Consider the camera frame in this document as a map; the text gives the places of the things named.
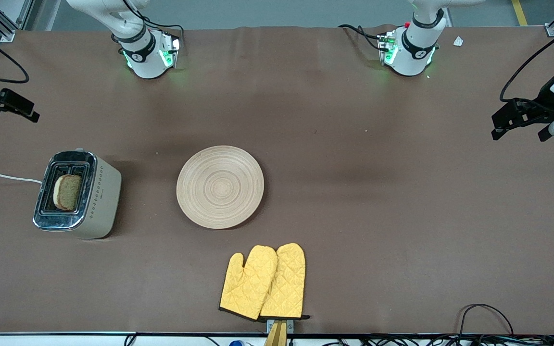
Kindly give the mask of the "brown bread toast slice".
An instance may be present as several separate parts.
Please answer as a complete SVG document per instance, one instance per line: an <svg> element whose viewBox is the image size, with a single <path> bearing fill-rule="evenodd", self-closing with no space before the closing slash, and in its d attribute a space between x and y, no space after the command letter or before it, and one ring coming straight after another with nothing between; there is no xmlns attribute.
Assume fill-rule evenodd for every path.
<svg viewBox="0 0 554 346"><path fill-rule="evenodd" d="M53 203L56 208L63 211L74 211L82 184L83 178L79 175L65 174L60 176L53 189Z"/></svg>

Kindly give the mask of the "round light wooden plate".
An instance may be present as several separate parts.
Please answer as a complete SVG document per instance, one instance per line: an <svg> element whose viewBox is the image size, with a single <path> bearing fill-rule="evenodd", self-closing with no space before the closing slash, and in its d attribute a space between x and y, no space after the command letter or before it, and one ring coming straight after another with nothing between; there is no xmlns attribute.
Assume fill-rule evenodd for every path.
<svg viewBox="0 0 554 346"><path fill-rule="evenodd" d="M183 164L176 180L176 200L183 214L199 226L231 229L259 208L264 174L244 149L213 146Z"/></svg>

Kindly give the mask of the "beige chrome two-slot toaster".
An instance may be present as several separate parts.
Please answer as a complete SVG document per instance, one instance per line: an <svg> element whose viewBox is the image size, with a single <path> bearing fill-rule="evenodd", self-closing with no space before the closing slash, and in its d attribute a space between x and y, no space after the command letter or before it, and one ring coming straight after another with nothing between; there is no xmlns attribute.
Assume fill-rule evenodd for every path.
<svg viewBox="0 0 554 346"><path fill-rule="evenodd" d="M56 153L44 173L33 224L79 239L106 238L116 218L121 185L121 173L90 151Z"/></svg>

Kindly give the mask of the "brown table cover mat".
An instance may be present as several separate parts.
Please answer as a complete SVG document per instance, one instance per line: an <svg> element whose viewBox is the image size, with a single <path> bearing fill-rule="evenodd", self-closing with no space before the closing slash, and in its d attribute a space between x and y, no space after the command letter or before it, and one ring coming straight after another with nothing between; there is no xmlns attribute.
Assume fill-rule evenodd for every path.
<svg viewBox="0 0 554 346"><path fill-rule="evenodd" d="M189 30L183 68L143 80L108 33L19 33L4 49L31 79L13 89L40 120L0 116L0 173L40 179L83 148L123 183L110 236L83 241L33 225L38 184L0 179L0 331L255 332L218 310L229 258L298 243L299 333L455 333L489 304L554 334L554 138L491 138L502 86L546 42L448 28L425 74L401 77L343 29ZM216 230L176 182L222 145L259 162L264 195Z"/></svg>

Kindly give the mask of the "yellow quilted oven mitt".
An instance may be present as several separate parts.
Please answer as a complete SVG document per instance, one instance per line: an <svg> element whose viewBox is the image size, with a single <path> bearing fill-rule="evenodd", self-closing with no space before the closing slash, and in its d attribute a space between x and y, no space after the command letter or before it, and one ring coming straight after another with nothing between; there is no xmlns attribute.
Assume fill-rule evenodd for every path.
<svg viewBox="0 0 554 346"><path fill-rule="evenodd" d="M300 245L290 243L277 249L277 269L260 318L275 320L307 320L304 315L306 259Z"/></svg>
<svg viewBox="0 0 554 346"><path fill-rule="evenodd" d="M242 253L233 254L225 272L218 309L247 320L258 320L277 262L277 252L269 246L253 246L246 257Z"/></svg>

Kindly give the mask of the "wooden stick with metal bracket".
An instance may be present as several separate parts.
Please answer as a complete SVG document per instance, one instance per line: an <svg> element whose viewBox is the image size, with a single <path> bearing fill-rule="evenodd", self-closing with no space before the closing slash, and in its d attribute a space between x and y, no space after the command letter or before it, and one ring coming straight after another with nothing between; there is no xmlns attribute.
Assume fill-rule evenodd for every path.
<svg viewBox="0 0 554 346"><path fill-rule="evenodd" d="M264 346L294 346L290 334L294 332L294 320L268 319Z"/></svg>

